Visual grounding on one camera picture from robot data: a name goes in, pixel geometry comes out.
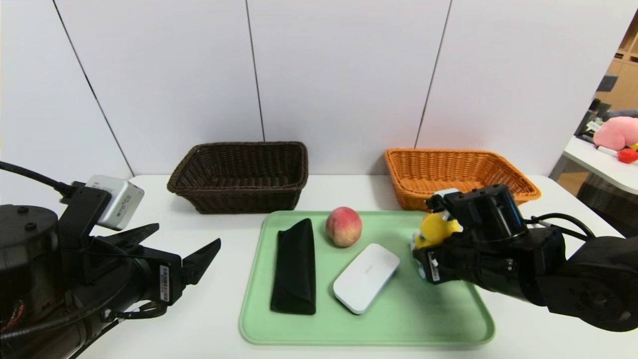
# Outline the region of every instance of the red object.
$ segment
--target red object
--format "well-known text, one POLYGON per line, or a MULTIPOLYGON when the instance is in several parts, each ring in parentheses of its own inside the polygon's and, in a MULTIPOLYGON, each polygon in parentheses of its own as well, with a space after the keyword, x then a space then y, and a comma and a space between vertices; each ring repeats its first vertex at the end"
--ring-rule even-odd
POLYGON ((618 151, 618 160, 624 164, 630 164, 638 161, 638 151, 631 148, 625 148, 618 151))
POLYGON ((339 247, 353 245, 361 236, 361 217, 348 207, 339 207, 332 211, 325 223, 328 236, 339 247))

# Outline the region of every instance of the table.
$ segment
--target table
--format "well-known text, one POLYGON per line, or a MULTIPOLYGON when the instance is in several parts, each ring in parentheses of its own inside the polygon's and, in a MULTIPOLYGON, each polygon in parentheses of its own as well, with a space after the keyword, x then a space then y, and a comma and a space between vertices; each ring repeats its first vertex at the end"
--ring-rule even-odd
MULTIPOLYGON (((530 176, 541 199, 521 206, 526 218, 553 211, 569 213, 599 236, 618 232, 549 178, 530 176)), ((254 346, 239 334, 239 312, 265 215, 199 215, 190 203, 166 190, 168 176, 138 176, 146 191, 128 228, 159 222, 144 245, 186 256, 222 238, 221 251, 197 286, 159 318, 125 321, 87 349, 92 358, 635 358, 638 333, 611 333, 579 319, 551 314, 502 294, 480 294, 496 323, 494 340, 481 348, 370 348, 254 346)), ((310 176, 298 210, 399 210, 388 176, 310 176)), ((575 229, 561 220, 560 224, 575 229)), ((571 253, 581 242, 567 238, 571 253)))
POLYGON ((570 139, 563 155, 599 175, 615 187, 631 194, 638 194, 638 166, 624 164, 597 150, 591 143, 576 137, 570 139))

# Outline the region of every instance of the brown wicker basket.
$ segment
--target brown wicker basket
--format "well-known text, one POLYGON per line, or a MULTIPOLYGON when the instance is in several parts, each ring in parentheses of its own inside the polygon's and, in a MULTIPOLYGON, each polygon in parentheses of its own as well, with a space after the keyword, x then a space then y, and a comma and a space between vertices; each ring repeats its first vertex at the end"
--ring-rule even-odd
POLYGON ((168 190, 202 214, 292 210, 308 180, 301 142, 224 142, 193 147, 168 190))
POLYGON ((393 148, 385 152, 385 161, 404 210, 427 210, 425 200, 439 190, 467 192, 497 183, 510 188, 517 204, 540 197, 523 173, 489 151, 393 148))

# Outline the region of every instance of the yellow plush toy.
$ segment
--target yellow plush toy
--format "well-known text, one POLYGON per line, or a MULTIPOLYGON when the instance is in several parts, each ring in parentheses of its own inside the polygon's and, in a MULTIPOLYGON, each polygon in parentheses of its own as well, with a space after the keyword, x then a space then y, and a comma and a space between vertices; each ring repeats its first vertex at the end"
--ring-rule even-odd
POLYGON ((423 217, 420 234, 414 237, 414 248, 421 249, 438 245, 454 232, 461 232, 457 220, 444 220, 439 213, 431 213, 423 217))

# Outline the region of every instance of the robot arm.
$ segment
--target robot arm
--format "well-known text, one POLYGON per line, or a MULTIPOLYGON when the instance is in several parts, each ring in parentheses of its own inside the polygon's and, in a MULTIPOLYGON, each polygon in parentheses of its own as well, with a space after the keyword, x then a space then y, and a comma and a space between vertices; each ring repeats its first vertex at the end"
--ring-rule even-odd
POLYGON ((529 229, 538 219, 523 219, 505 185, 435 195, 427 205, 463 227, 442 243, 414 250, 428 282, 465 280, 604 330, 638 327, 638 238, 594 237, 575 220, 588 236, 576 234, 585 242, 566 259, 563 233, 574 232, 529 229))
POLYGON ((0 169, 50 185, 67 204, 59 220, 42 207, 0 206, 0 358, 74 358, 122 320, 163 315, 221 247, 217 239, 182 259, 142 246, 158 224, 90 236, 95 225, 122 229, 144 192, 123 179, 69 186, 0 169), (148 302, 126 311, 139 301, 148 302))

